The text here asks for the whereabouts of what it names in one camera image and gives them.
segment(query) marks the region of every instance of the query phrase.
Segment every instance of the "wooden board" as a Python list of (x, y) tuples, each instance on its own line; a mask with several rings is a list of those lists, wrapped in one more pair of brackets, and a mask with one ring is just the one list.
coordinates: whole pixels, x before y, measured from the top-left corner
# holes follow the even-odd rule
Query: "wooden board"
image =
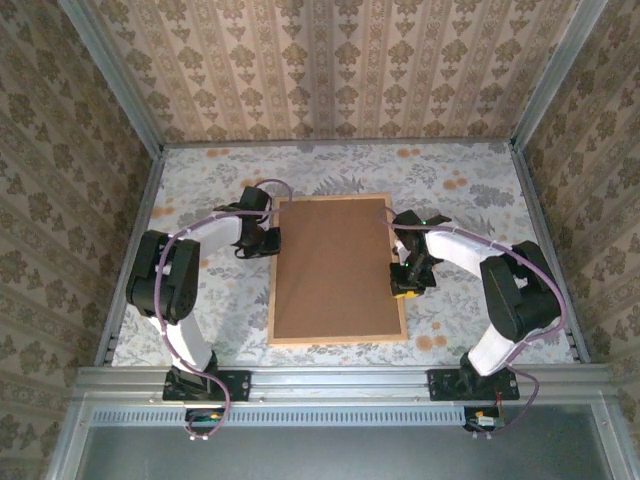
[(388, 194), (294, 197), (274, 216), (270, 345), (407, 340), (404, 300), (389, 285), (394, 236), (377, 220), (390, 204)]

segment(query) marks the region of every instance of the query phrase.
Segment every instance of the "floral tablecloth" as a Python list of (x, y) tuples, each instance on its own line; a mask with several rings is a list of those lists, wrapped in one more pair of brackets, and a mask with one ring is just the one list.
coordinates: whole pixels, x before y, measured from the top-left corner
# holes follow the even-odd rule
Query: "floral tablecloth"
[[(265, 178), (288, 182), (296, 195), (389, 192), (396, 211), (423, 218), (438, 212), (476, 233), (507, 243), (535, 240), (505, 143), (351, 144), (184, 148), (166, 166), (149, 228), (174, 232), (236, 201)], [(284, 195), (279, 185), (266, 187)], [(222, 365), (364, 366), (457, 364), (489, 324), (481, 282), (442, 263), (438, 286), (406, 300), (409, 341), (344, 346), (269, 347), (270, 260), (239, 261), (222, 249), (200, 265), (195, 313)], [(519, 363), (569, 363), (562, 336), (530, 347)], [(112, 364), (168, 365), (157, 331), (129, 306)]]

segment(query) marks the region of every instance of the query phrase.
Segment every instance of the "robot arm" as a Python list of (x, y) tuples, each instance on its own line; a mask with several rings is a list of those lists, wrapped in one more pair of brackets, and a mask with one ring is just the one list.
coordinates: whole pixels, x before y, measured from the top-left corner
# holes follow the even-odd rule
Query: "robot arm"
[[(394, 219), (395, 224), (401, 225), (454, 226), (450, 221), (438, 215), (422, 222), (411, 210)], [(391, 264), (391, 289), (395, 296), (413, 297), (435, 287), (432, 268), (445, 260), (482, 280), (491, 323), (480, 342), (463, 357), (462, 366), (471, 367), (474, 371), (471, 373), (487, 377), (498, 372), (522, 342), (540, 333), (560, 315), (560, 306), (547, 285), (501, 251), (453, 232), (425, 233), (400, 228), (394, 232), (398, 238), (394, 251), (400, 257), (399, 264)], [(527, 241), (511, 249), (552, 277), (535, 243)], [(516, 278), (526, 280), (526, 285), (519, 287)]]
[[(264, 211), (271, 198), (263, 190), (246, 187), (239, 202), (217, 211)], [(181, 358), (204, 371), (215, 365), (215, 354), (207, 346), (198, 327), (193, 307), (198, 290), (200, 260), (225, 246), (235, 246), (240, 259), (259, 258), (280, 252), (280, 230), (260, 227), (255, 216), (240, 215), (220, 218), (185, 237), (171, 247), (167, 265), (163, 268), (160, 290), (162, 316), (168, 322), (167, 337)], [(150, 230), (140, 241), (138, 253), (127, 283), (127, 301), (160, 331), (155, 316), (153, 287), (157, 265), (165, 245), (167, 233)], [(173, 357), (173, 365), (182, 368), (179, 358)]]

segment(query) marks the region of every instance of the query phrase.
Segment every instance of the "wall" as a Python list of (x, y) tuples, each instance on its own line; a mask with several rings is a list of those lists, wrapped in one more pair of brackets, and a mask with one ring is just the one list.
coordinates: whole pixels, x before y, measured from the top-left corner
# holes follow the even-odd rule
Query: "wall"
[(526, 148), (593, 361), (640, 443), (640, 2), (610, 0)]
[(167, 143), (507, 137), (576, 0), (93, 0)]
[(93, 363), (150, 160), (55, 2), (0, 2), (0, 478), (37, 478)]

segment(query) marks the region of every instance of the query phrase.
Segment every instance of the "metal bar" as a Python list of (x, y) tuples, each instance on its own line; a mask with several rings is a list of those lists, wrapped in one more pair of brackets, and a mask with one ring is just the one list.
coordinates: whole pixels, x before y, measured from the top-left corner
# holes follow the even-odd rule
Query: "metal bar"
[(47, 480), (76, 478), (92, 418), (93, 407), (90, 405), (80, 403), (69, 407), (51, 457)]
[(591, 410), (614, 480), (639, 479), (638, 458), (618, 403), (595, 402)]
[[(352, 367), (352, 368), (269, 368), (241, 367), (252, 371), (249, 403), (269, 406), (300, 405), (396, 405), (436, 403), (429, 400), (426, 370), (450, 368)], [(542, 385), (537, 402), (542, 404), (585, 404), (603, 396), (615, 397), (609, 373), (603, 365), (525, 365), (525, 372)], [(83, 368), (79, 372), (74, 399), (91, 405), (176, 405), (162, 401), (166, 368)], [(533, 383), (519, 378), (523, 404), (533, 391)], [(199, 407), (220, 406), (220, 402), (179, 402)], [(438, 405), (468, 405), (477, 402), (438, 402)]]
[(354, 138), (339, 140), (264, 140), (264, 141), (246, 141), (246, 142), (189, 142), (189, 143), (170, 143), (165, 148), (182, 149), (182, 148), (233, 148), (233, 147), (299, 147), (301, 149), (313, 148), (315, 146), (347, 146), (347, 145), (425, 145), (440, 143), (460, 143), (470, 145), (473, 143), (508, 143), (508, 138)]
[(513, 131), (516, 148), (524, 149), (533, 135), (606, 5), (607, 0), (585, 0), (578, 4)]
[(134, 83), (128, 79), (127, 66), (118, 60), (112, 42), (94, 17), (89, 3), (91, 2), (60, 0), (60, 6), (78, 31), (91, 58), (102, 72), (149, 155), (157, 161), (162, 153), (163, 136), (149, 116), (145, 100)]
[(133, 267), (133, 262), (138, 251), (138, 244), (140, 243), (142, 234), (147, 229), (149, 219), (151, 218), (151, 211), (153, 210), (153, 204), (155, 203), (156, 194), (158, 193), (158, 188), (160, 187), (160, 181), (162, 179), (164, 163), (164, 159), (160, 159), (151, 165), (147, 185), (144, 188), (140, 207), (138, 208), (138, 214), (136, 216), (135, 223), (133, 224), (133, 229), (131, 230), (129, 245), (127, 246), (127, 252), (125, 253), (122, 261), (122, 268), (120, 269), (120, 275), (118, 276), (118, 283), (116, 284), (116, 289), (113, 292), (111, 306), (109, 307), (109, 314), (107, 315), (107, 321), (105, 323), (104, 330), (102, 331), (102, 338), (100, 339), (98, 352), (93, 363), (96, 367), (104, 365), (107, 352), (109, 351), (109, 345), (120, 332), (120, 325), (122, 325), (124, 312), (127, 308), (127, 301), (125, 298), (127, 279), (129, 278), (131, 268)]
[(524, 158), (524, 153), (517, 147), (512, 146), (511, 157), (513, 159), (513, 165), (516, 168), (518, 180), (520, 181), (522, 193), (524, 194), (524, 200), (527, 204), (527, 210), (529, 210), (529, 216), (531, 217), (533, 230), (536, 234), (536, 237), (538, 238), (538, 243), (540, 244), (540, 249), (542, 250), (544, 257), (547, 259), (549, 268), (551, 268), (551, 273), (553, 273), (555, 281), (558, 284), (558, 287), (560, 288), (560, 291), (562, 292), (562, 295), (567, 302), (567, 325), (569, 326), (571, 334), (573, 335), (575, 349), (578, 352), (580, 361), (589, 363), (591, 359), (587, 350), (587, 344), (585, 343), (584, 337), (582, 336), (582, 330), (580, 329), (580, 324), (578, 323), (578, 317), (576, 316), (576, 312), (573, 308), (573, 303), (571, 302), (569, 288), (567, 287), (567, 282), (565, 281), (564, 275), (562, 274), (562, 267), (560, 267), (558, 256), (556, 255), (556, 251), (553, 248), (551, 236), (549, 235), (549, 229), (547, 228), (547, 223), (544, 217), (544, 213), (542, 212), (542, 207), (540, 206), (540, 202), (538, 201), (536, 189), (533, 186), (533, 180), (531, 179), (529, 167), (527, 166), (527, 162)]

